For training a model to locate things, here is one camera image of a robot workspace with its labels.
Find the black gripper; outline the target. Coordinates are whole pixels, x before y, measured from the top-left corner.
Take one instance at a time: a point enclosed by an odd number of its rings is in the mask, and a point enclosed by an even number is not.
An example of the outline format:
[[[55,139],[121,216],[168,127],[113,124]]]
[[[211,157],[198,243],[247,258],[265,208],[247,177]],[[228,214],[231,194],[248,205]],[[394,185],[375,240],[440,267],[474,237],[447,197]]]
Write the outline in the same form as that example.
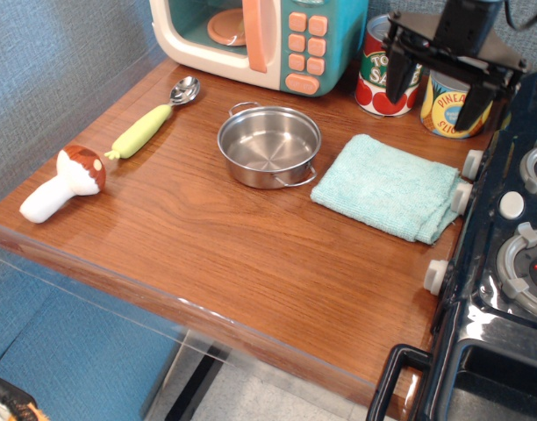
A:
[[[512,91],[529,70],[526,59],[496,34],[497,16],[497,10],[390,12],[383,41],[388,99],[398,103],[423,65],[470,85],[455,124],[457,131],[469,130],[497,92]]]

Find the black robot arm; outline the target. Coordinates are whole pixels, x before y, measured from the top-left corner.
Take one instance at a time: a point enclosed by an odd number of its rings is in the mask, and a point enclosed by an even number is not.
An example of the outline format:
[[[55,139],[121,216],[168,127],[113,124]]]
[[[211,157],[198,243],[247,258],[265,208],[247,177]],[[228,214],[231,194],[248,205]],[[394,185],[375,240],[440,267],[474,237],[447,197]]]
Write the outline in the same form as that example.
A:
[[[513,98],[528,63],[493,29],[501,9],[516,31],[537,23],[536,13],[517,24],[508,1],[448,1],[436,15],[390,12],[390,29],[383,40],[389,100],[400,100],[419,64],[469,86],[455,123],[457,131],[469,129],[491,102]]]

